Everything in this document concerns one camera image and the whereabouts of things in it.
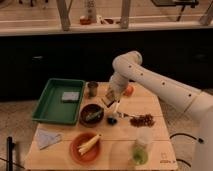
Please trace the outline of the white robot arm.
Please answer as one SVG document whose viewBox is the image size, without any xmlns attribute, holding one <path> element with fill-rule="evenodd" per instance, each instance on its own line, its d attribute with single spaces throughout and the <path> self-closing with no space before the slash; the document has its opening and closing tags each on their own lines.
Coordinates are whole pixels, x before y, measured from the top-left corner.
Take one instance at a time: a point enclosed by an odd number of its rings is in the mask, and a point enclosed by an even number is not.
<svg viewBox="0 0 213 171">
<path fill-rule="evenodd" d="M 142 55 L 130 51 L 117 56 L 112 66 L 106 97 L 119 101 L 130 80 L 133 80 L 180 112 L 189 114 L 199 123 L 198 140 L 191 171 L 213 171 L 213 95 L 162 76 L 141 66 Z"/>
</svg>

